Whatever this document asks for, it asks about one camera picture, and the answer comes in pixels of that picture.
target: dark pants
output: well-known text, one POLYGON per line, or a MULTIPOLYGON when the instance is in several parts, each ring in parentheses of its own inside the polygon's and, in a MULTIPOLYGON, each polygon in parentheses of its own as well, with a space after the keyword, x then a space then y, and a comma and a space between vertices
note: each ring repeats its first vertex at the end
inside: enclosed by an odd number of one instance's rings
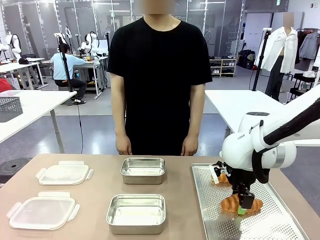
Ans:
MULTIPOLYGON (((63 80, 54 80, 54 82, 58 87, 62 87, 62 88, 68 87, 67 81, 63 82, 63 80)), ((77 80, 73 78, 70 80, 70 83, 72 88, 79 89, 75 95, 75 99, 77 100, 83 99, 87 89, 87 84, 81 80, 77 80)))
POLYGON ((273 99, 279 102, 279 93, 282 85, 282 80, 285 74, 281 71, 282 62, 284 60, 284 56, 279 56, 276 60, 268 81, 268 85, 266 86, 265 94, 272 97, 273 99))

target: hand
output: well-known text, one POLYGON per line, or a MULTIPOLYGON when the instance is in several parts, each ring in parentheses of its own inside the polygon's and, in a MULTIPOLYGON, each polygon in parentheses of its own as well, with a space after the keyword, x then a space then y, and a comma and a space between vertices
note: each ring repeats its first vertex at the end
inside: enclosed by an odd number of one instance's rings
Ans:
POLYGON ((127 135, 116 135, 115 147, 120 155, 132 155, 131 142, 127 135))
POLYGON ((198 150, 198 136, 188 135, 183 141, 181 156, 193 156, 198 150))

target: black t-shirt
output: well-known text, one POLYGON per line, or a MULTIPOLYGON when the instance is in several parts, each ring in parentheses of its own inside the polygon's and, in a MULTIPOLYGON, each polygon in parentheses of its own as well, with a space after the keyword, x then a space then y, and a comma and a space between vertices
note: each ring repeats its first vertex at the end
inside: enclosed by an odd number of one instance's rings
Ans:
POLYGON ((206 41, 184 21, 170 31, 143 18, 119 28, 108 72, 124 78, 126 131, 140 137, 188 133, 191 86, 212 81, 206 41))

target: pastry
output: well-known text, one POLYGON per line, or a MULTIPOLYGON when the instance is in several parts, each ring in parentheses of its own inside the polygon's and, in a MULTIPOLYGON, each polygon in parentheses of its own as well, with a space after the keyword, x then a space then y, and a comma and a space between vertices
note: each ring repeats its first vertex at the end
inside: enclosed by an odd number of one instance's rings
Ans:
MULTIPOLYGON (((250 213, 259 212, 263 205, 264 205, 264 203, 261 200, 255 198, 254 201, 253 201, 253 204, 252 204, 252 208, 251 209, 247 209, 246 213, 250 214, 250 213)), ((238 213, 238 207, 239 207, 238 195, 237 194, 233 194, 233 195, 227 197, 226 199, 224 199, 220 203, 220 206, 222 208, 222 211, 224 211, 224 212, 237 214, 238 213)))
POLYGON ((221 173, 220 176, 218 176, 218 180, 219 180, 219 183, 221 183, 221 184, 228 184, 229 183, 227 175, 225 175, 224 173, 221 173))

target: light blue shirt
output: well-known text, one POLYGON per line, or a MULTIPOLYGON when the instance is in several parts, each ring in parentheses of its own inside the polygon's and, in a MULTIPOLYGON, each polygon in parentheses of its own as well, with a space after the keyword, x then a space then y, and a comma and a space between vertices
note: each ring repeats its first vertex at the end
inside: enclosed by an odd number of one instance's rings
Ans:
MULTIPOLYGON (((73 78, 74 65, 85 64, 85 60, 77 58, 71 54, 66 54, 66 63, 68 65, 70 79, 73 78)), ((62 53, 55 53, 51 58, 53 63, 53 79, 54 80, 67 80, 64 62, 62 60, 62 53)))

